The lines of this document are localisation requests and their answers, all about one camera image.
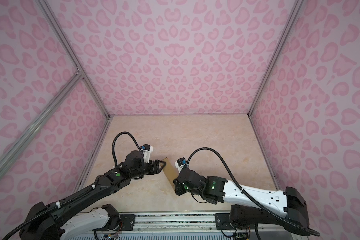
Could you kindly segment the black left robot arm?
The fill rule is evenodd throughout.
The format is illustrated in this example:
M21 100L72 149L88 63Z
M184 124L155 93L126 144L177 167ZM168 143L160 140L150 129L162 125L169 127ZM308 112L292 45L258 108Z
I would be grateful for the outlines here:
M34 205L19 236L22 240L67 240L91 230L114 230L119 225L115 208L106 206L87 215L80 215L80 212L120 191L132 180L159 174L165 166L166 162L160 160L145 162L142 151L132 151L124 162L97 176L84 189L48 205L42 202Z

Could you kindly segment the brown cardboard paper box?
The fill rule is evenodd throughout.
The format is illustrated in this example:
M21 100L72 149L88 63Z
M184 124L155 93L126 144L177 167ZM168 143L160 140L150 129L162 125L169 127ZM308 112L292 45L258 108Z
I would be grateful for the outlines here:
M178 177L179 171L178 169L171 163L169 158L163 159L163 162L166 163L162 172L164 172L169 184L171 185L172 189L175 191L175 184L174 180Z

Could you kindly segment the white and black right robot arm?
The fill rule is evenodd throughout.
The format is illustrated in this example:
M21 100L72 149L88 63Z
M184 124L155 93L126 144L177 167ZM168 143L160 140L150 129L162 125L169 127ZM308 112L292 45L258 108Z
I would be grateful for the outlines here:
M178 196L190 193L213 205L231 204L229 221L233 226L279 225L296 235L312 235L307 202L293 187L270 191L237 186L231 180L204 177L188 168L182 169L173 183Z

